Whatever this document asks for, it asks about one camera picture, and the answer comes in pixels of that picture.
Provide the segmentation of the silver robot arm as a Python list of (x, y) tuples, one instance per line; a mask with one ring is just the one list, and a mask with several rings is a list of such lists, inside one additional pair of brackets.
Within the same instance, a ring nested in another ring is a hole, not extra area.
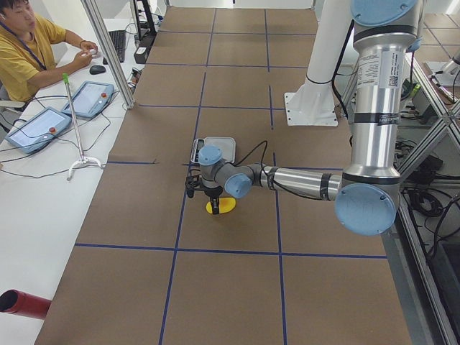
[(200, 172), (185, 180), (188, 196), (202, 191), (212, 213), (227, 193), (244, 197), (252, 187), (283, 190), (311, 200), (333, 201), (348, 230), (374, 236), (395, 222), (400, 174), (394, 166), (405, 56), (419, 48), (423, 1), (326, 1), (305, 81), (285, 94), (290, 126), (333, 126), (334, 78), (348, 43), (358, 52), (351, 122), (351, 162), (340, 175), (262, 162), (229, 162), (206, 145), (198, 152)]

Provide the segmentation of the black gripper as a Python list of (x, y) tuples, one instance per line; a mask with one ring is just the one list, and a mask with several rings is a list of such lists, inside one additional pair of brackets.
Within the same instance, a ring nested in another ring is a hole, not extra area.
[(219, 196), (223, 193), (220, 185), (204, 179), (201, 174), (188, 175), (185, 178), (185, 189), (189, 198), (193, 198), (195, 192), (204, 192), (210, 198), (211, 213), (220, 214)]

